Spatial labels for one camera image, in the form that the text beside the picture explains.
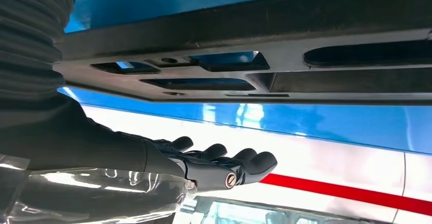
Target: round bolt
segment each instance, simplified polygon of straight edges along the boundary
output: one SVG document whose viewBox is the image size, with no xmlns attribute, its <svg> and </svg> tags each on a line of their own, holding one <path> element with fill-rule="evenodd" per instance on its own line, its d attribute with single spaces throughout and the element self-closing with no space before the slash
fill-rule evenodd
<svg viewBox="0 0 432 224">
<path fill-rule="evenodd" d="M 195 183 L 193 181 L 187 181 L 185 185 L 187 190 L 191 190 L 195 188 Z"/>
<path fill-rule="evenodd" d="M 234 172 L 230 172 L 227 175 L 227 178 L 225 179 L 225 186 L 227 189 L 233 188 L 235 185 L 235 182 L 237 181 L 237 177 L 234 174 Z"/>
</svg>

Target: glossy paint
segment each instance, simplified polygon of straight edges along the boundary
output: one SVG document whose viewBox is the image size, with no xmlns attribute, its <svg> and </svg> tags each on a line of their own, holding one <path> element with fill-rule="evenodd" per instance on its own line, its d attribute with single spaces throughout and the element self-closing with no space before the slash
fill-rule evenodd
<svg viewBox="0 0 432 224">
<path fill-rule="evenodd" d="M 432 107 L 151 103 L 68 88 L 82 104 L 345 144 L 432 154 Z"/>
<path fill-rule="evenodd" d="M 300 135 L 83 106 L 114 131 L 174 140 L 188 135 L 204 150 L 223 143 L 228 156 L 243 148 L 270 151 L 279 164 L 261 183 L 202 195 L 411 224 L 428 223 L 431 156 L 340 144 Z"/>
</svg>

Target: plastic wrap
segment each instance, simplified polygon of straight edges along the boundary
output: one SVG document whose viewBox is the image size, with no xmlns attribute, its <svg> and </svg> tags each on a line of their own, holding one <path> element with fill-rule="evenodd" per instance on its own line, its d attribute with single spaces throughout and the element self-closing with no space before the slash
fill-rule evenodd
<svg viewBox="0 0 432 224">
<path fill-rule="evenodd" d="M 140 223 L 177 212 L 196 187 L 184 178 L 109 169 L 31 172 L 7 221 Z"/>
<path fill-rule="evenodd" d="M 7 223 L 27 177 L 29 160 L 0 154 L 0 223 Z"/>
</svg>

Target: robotic hand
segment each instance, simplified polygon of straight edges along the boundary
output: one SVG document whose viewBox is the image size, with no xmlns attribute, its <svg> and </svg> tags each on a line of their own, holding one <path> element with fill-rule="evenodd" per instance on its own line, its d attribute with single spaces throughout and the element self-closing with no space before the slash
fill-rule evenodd
<svg viewBox="0 0 432 224">
<path fill-rule="evenodd" d="M 222 144 L 214 144 L 204 151 L 187 151 L 194 143 L 187 136 L 172 142 L 121 132 L 122 135 L 137 137 L 152 143 L 167 158 L 175 162 L 184 172 L 184 177 L 193 181 L 198 191 L 231 189 L 237 185 L 261 181 L 277 165 L 277 160 L 270 152 L 257 154 L 253 149 L 243 149 L 234 157 L 224 157 L 227 149 Z"/>
</svg>

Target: mounting hole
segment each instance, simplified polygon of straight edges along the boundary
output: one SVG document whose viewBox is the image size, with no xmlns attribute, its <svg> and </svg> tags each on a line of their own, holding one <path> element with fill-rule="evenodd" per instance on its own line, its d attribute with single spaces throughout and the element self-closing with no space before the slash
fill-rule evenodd
<svg viewBox="0 0 432 224">
<path fill-rule="evenodd" d="M 163 92 L 163 94 L 172 95 L 172 96 L 183 96 L 186 93 L 176 93 L 176 92 Z"/>
<path fill-rule="evenodd" d="M 162 60 L 162 62 L 165 62 L 167 64 L 176 64 L 178 62 L 176 59 L 172 59 L 172 58 L 162 58 L 160 60 Z"/>
</svg>

